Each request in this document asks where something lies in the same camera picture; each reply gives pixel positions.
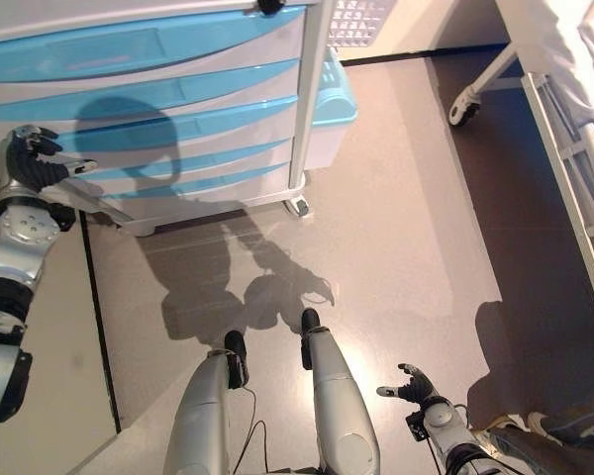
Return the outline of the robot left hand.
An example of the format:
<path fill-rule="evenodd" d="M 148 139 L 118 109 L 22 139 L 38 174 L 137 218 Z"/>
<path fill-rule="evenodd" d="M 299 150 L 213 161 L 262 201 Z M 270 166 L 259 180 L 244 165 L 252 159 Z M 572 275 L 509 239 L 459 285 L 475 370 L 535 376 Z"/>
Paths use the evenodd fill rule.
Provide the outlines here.
<path fill-rule="evenodd" d="M 69 177 L 98 167 L 96 160 L 80 159 L 67 163 L 46 160 L 63 151 L 58 134 L 34 125 L 13 129 L 5 138 L 5 160 L 9 176 L 26 188 L 40 193 Z"/>

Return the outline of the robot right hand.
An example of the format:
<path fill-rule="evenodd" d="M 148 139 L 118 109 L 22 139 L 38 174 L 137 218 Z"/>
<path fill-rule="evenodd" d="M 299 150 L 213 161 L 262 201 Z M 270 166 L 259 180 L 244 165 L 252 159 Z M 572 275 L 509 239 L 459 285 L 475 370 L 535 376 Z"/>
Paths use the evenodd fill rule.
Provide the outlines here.
<path fill-rule="evenodd" d="M 402 399 L 421 406 L 438 394 L 432 381 L 418 367 L 409 363 L 399 363 L 397 367 L 409 377 L 409 381 L 399 387 L 380 386 L 376 389 L 378 396 Z"/>

